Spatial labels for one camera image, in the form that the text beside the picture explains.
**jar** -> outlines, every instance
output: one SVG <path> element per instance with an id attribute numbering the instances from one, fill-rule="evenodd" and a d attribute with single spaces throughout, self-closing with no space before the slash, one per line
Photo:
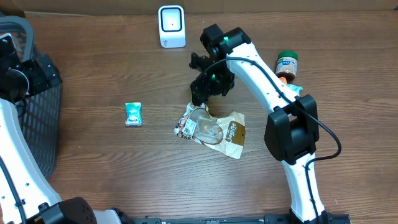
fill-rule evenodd
<path id="1" fill-rule="evenodd" d="M 286 50 L 278 55 L 276 63 L 275 74 L 280 77 L 285 77 L 287 82 L 290 83 L 297 75 L 297 60 L 299 59 L 296 52 Z"/>

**snack wrapper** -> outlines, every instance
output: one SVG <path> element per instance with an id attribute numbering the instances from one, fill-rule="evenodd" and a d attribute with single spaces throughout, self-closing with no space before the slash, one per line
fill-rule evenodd
<path id="1" fill-rule="evenodd" d="M 208 113 L 206 104 L 195 106 L 190 102 L 175 126 L 174 134 L 239 159 L 246 137 L 244 125 L 241 113 L 232 112 L 226 118 L 215 118 Z"/>
<path id="2" fill-rule="evenodd" d="M 142 126 L 142 104 L 126 103 L 126 126 Z"/>
<path id="3" fill-rule="evenodd" d="M 293 85 L 293 84 L 287 84 L 287 87 L 290 88 L 291 90 L 293 90 L 294 92 L 296 92 L 299 96 L 300 96 L 301 91 L 303 90 L 303 87 Z"/>

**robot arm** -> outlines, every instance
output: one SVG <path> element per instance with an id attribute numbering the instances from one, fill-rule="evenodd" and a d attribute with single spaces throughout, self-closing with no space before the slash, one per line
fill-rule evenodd
<path id="1" fill-rule="evenodd" d="M 14 104 L 0 99 L 0 156 L 3 159 L 12 181 L 16 187 L 26 217 L 39 212 L 39 205 L 48 203 L 50 206 L 61 201 L 59 194 L 49 185 L 37 166 L 32 153 L 19 127 L 17 110 Z M 15 206 L 16 202 L 9 184 L 0 172 L 0 202 L 5 223 L 20 223 L 21 217 Z"/>
<path id="2" fill-rule="evenodd" d="M 249 62 L 227 60 L 225 64 L 221 62 L 220 65 L 215 65 L 212 72 L 203 72 L 207 71 L 206 69 L 212 64 L 209 62 L 216 62 L 224 58 L 247 58 L 260 65 L 291 102 L 298 103 L 302 108 L 315 111 L 316 117 L 315 101 L 310 96 L 299 100 L 298 94 L 284 85 L 260 58 L 254 44 L 241 29 L 237 28 L 224 34 L 217 25 L 213 25 L 204 30 L 201 41 L 209 52 L 210 58 L 199 58 L 195 53 L 192 55 L 190 66 L 199 67 L 202 70 L 202 74 L 191 84 L 194 104 L 200 105 L 210 95 L 219 93 L 225 95 L 229 90 L 228 87 L 234 86 L 234 76 L 238 76 L 259 100 L 266 115 L 270 115 L 265 140 L 271 154 L 277 160 L 282 161 L 292 197 L 293 214 L 302 223 L 316 219 L 317 216 L 307 186 L 305 165 L 309 160 L 315 158 L 315 142 L 319 136 L 318 126 L 303 116 L 297 116 L 294 121 L 290 122 L 289 116 L 293 116 L 294 111 L 289 106 L 289 102 L 280 97 L 265 74 Z M 317 212 L 320 215 L 325 208 L 319 198 L 313 163 L 310 164 L 308 174 Z"/>

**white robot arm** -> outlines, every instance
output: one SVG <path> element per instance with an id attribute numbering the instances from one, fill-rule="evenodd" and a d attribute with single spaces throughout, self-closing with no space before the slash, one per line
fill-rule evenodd
<path id="1" fill-rule="evenodd" d="M 243 43 L 235 47 L 233 52 L 227 54 L 226 57 L 241 57 L 256 61 L 270 75 L 272 81 L 283 93 L 285 93 L 285 96 L 290 101 L 296 100 L 295 97 L 298 96 L 296 92 L 289 89 L 278 79 L 274 72 L 261 59 L 253 43 Z M 242 62 L 239 60 L 228 60 L 227 66 L 229 70 L 239 77 L 253 92 L 253 95 L 259 100 L 261 106 L 264 108 L 266 115 L 273 113 L 274 108 L 277 106 L 279 108 L 283 108 L 288 105 L 283 98 L 279 97 L 275 88 L 257 67 L 251 65 L 249 62 Z M 292 196 L 291 209 L 301 222 L 311 221 L 317 217 L 313 209 L 305 178 L 305 165 L 313 158 L 315 158 L 315 153 L 312 155 L 306 154 L 300 159 L 297 159 L 295 165 L 290 165 L 287 162 L 282 161 L 282 165 L 287 176 L 287 182 L 289 183 L 290 194 Z M 321 214 L 325 208 L 321 203 L 318 194 L 314 163 L 310 164 L 309 174 L 315 205 L 317 206 L 318 214 Z"/>
<path id="2" fill-rule="evenodd" d="M 4 99 L 0 99 L 0 142 L 0 157 L 22 201 L 27 220 L 40 214 L 40 206 L 51 207 L 62 201 L 44 178 L 26 144 L 15 105 Z M 0 204 L 4 223 L 22 223 L 17 203 L 19 202 L 13 197 L 9 181 L 0 172 Z M 121 224 L 114 210 L 94 210 L 93 213 L 98 224 Z"/>

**crumpled plastic wrapper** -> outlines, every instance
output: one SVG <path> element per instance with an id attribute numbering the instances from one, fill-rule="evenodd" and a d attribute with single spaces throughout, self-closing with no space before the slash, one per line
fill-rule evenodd
<path id="1" fill-rule="evenodd" d="M 239 159 L 246 137 L 244 125 L 241 113 L 232 112 L 226 118 L 215 118 L 209 114 L 206 104 L 195 106 L 190 102 L 175 126 L 174 134 Z"/>

